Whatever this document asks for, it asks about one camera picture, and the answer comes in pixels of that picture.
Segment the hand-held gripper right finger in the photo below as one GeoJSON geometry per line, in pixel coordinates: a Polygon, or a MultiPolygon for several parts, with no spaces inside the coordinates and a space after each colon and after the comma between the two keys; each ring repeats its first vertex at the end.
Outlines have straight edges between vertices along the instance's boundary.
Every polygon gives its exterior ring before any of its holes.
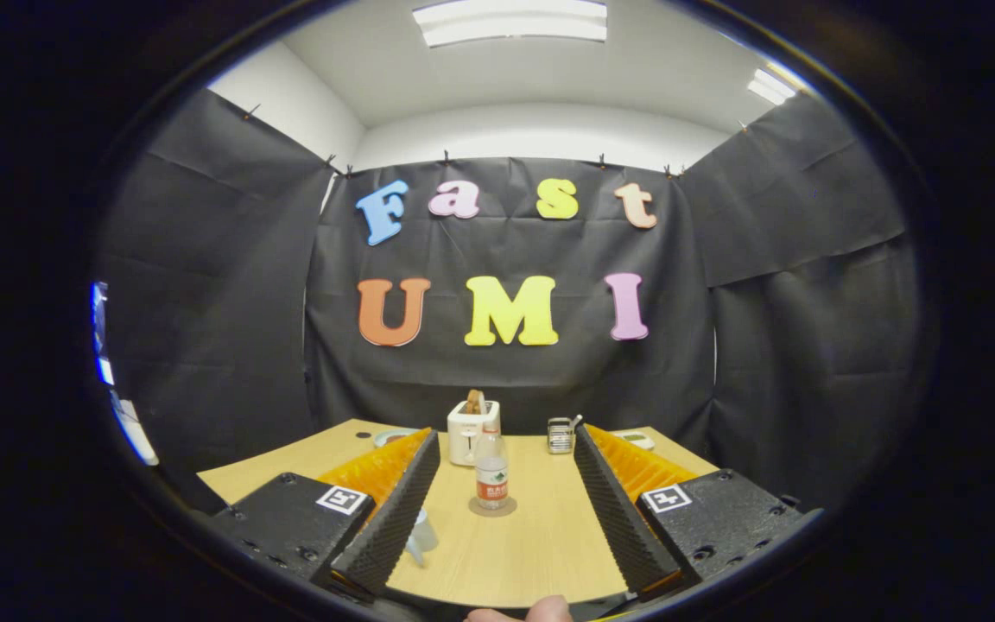
{"type": "Polygon", "coordinates": [[[574,428],[574,460],[624,585],[663,597],[734,574],[821,518],[732,469],[696,475],[601,428],[574,428]]]}

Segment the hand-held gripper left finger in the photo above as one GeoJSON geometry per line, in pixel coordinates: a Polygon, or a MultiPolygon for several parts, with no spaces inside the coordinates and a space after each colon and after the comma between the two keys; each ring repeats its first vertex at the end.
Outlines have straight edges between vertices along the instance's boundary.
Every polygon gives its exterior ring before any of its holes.
{"type": "Polygon", "coordinates": [[[254,562],[362,602],[383,593],[441,461],[422,428],[316,478],[283,472],[210,516],[254,562]]]}

